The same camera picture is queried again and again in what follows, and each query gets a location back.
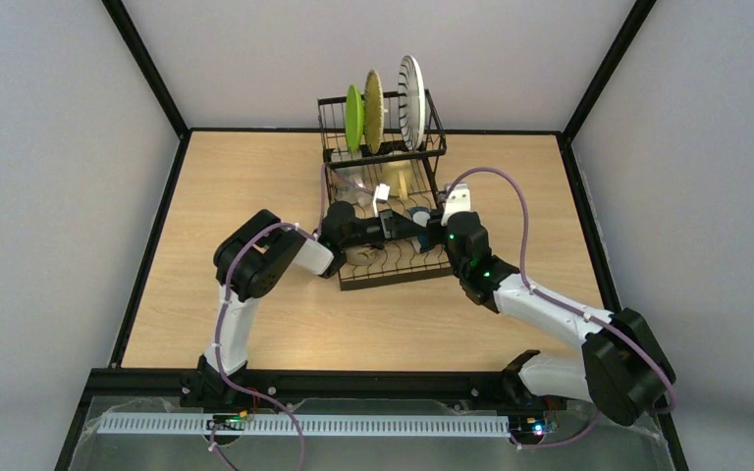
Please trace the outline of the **black wire dish rack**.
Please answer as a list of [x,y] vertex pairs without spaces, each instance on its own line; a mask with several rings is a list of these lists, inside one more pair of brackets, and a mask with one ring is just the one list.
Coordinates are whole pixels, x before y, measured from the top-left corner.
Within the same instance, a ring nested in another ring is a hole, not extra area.
[[436,172],[447,140],[431,95],[424,96],[421,140],[402,134],[403,95],[383,95],[376,124],[359,144],[347,138],[354,110],[344,96],[317,101],[325,166],[324,238],[340,248],[335,275],[343,291],[379,288],[450,274],[443,246],[429,235],[444,207]]

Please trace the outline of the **round bamboo tray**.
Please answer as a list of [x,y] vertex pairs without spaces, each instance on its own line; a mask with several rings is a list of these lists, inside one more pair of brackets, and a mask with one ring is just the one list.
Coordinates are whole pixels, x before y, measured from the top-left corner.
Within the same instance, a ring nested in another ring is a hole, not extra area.
[[374,69],[370,70],[366,76],[363,109],[365,144],[368,151],[372,155],[376,155],[379,153],[383,142],[385,111],[382,81],[378,72]]

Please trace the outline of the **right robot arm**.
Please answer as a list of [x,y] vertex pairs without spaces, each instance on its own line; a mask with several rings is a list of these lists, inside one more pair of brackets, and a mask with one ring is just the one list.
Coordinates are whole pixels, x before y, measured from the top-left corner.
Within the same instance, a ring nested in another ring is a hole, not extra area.
[[518,361],[516,377],[530,394],[588,401],[622,426],[673,397],[674,369],[640,313],[576,303],[535,283],[493,253],[475,212],[457,212],[443,227],[453,273],[473,303],[578,349],[575,359],[538,352]]

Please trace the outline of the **green plate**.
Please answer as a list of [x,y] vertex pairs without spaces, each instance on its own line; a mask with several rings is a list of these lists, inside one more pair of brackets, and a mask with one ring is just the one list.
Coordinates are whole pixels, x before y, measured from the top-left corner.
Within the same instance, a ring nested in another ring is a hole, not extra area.
[[364,133],[364,104],[362,95],[355,84],[351,84],[346,96],[345,139],[350,152],[361,145]]

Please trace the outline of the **clear glass cup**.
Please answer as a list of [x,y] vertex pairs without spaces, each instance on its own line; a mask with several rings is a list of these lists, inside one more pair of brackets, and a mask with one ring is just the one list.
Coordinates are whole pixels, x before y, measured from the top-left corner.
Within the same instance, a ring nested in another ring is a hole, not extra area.
[[372,201],[372,187],[366,183],[363,166],[331,169],[333,194],[337,200],[365,207]]

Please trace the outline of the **blue striped white plate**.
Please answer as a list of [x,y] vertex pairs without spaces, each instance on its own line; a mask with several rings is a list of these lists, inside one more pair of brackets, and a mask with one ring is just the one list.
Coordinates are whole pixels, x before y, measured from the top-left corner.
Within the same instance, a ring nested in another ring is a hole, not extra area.
[[422,72],[417,60],[403,56],[398,78],[399,125],[407,150],[415,151],[423,142],[426,98]]

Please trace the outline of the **white bowl dark rim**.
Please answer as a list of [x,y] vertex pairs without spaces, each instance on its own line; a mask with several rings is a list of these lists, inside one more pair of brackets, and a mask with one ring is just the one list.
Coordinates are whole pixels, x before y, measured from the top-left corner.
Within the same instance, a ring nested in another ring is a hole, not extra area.
[[415,206],[406,211],[412,222],[421,227],[422,231],[411,239],[412,247],[417,254],[433,250],[445,243],[445,231],[442,226],[444,211]]

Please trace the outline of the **white ceramic bowl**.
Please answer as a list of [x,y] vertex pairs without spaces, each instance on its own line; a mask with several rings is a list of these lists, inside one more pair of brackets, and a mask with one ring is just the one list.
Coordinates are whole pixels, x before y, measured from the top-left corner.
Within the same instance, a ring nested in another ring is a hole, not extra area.
[[359,245],[345,250],[347,263],[356,267],[368,267],[380,262],[385,255],[383,247],[378,245]]

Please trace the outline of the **yellow mug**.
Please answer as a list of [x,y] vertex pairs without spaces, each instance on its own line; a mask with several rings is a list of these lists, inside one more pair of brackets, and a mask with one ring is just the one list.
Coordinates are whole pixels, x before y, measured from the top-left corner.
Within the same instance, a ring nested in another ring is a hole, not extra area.
[[410,161],[393,161],[382,165],[379,183],[389,187],[389,195],[400,201],[409,200],[414,183],[414,173]]

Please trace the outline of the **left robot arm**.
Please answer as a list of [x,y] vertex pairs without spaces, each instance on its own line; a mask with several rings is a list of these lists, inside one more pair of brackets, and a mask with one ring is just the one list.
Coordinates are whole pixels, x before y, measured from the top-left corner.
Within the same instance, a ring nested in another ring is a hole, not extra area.
[[236,390],[248,362],[248,337],[260,300],[291,266],[329,278],[349,262],[350,248],[382,246],[426,233],[425,223],[392,209],[359,218],[345,201],[332,203],[312,234],[266,209],[256,213],[213,256],[220,307],[212,341],[197,366],[202,391],[226,396]]

